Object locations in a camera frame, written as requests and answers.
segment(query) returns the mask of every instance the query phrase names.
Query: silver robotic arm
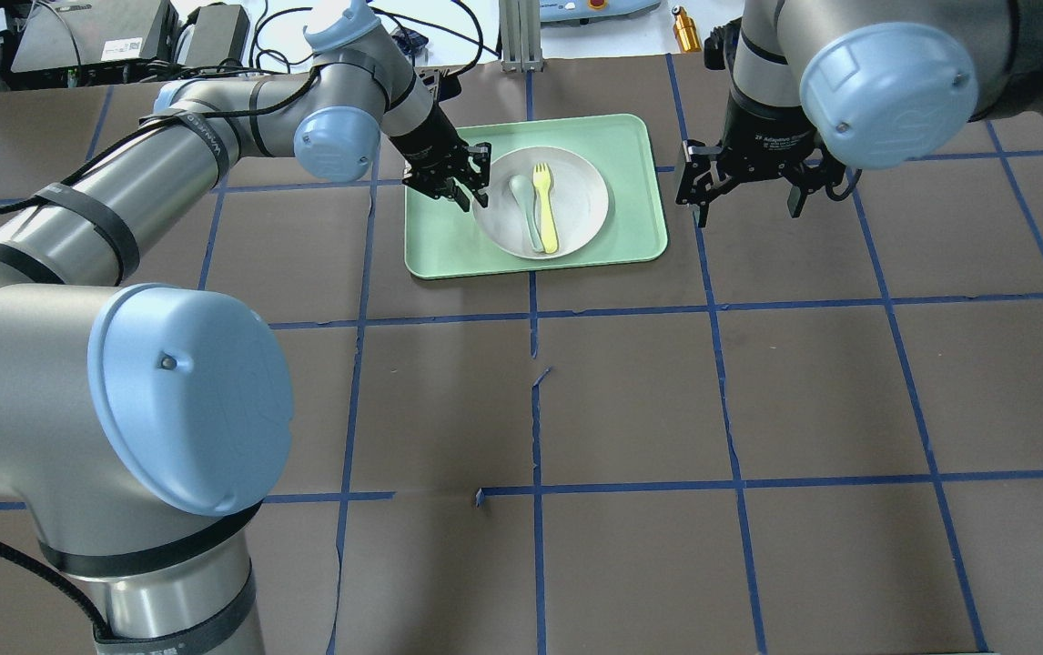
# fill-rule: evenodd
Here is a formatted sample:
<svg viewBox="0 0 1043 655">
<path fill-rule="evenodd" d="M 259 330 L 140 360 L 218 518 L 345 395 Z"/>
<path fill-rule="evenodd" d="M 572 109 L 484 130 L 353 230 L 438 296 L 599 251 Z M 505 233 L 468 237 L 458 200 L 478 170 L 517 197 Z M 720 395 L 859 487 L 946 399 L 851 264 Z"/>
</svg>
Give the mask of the silver robotic arm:
<svg viewBox="0 0 1043 655">
<path fill-rule="evenodd" d="M 0 494 L 45 559 L 83 580 L 100 654 L 263 652 L 243 528 L 280 478 L 289 373 L 242 302 L 129 277 L 243 156 L 354 181 L 381 131 L 405 183 L 488 199 L 468 146 L 363 0 L 324 0 L 306 79 L 167 86 L 136 138 L 0 228 Z"/>
<path fill-rule="evenodd" d="M 676 167 L 676 201 L 700 224 L 744 181 L 789 179 L 799 216 L 822 188 L 849 196 L 847 167 L 931 153 L 971 120 L 1043 115 L 1043 0 L 747 0 L 704 57 L 732 89 L 720 144 L 684 142 Z"/>
</svg>

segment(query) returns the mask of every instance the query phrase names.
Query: tray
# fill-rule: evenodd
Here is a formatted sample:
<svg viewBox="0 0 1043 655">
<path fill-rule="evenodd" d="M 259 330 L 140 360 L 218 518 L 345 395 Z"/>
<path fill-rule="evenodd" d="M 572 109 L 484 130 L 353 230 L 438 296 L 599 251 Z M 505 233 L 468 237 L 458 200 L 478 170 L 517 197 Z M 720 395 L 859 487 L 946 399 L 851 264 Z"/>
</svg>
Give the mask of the tray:
<svg viewBox="0 0 1043 655">
<path fill-rule="evenodd" d="M 458 130 L 469 144 L 488 141 L 493 159 L 528 146 L 556 146 L 579 153 L 606 181 L 610 211 L 598 235 L 566 257 L 513 257 L 485 237 L 470 213 L 451 200 L 408 190 L 404 199 L 404 264 L 426 280 L 630 264 L 658 258 L 668 248 L 659 184 L 647 125 L 639 117 L 611 115 L 486 124 Z"/>
</svg>

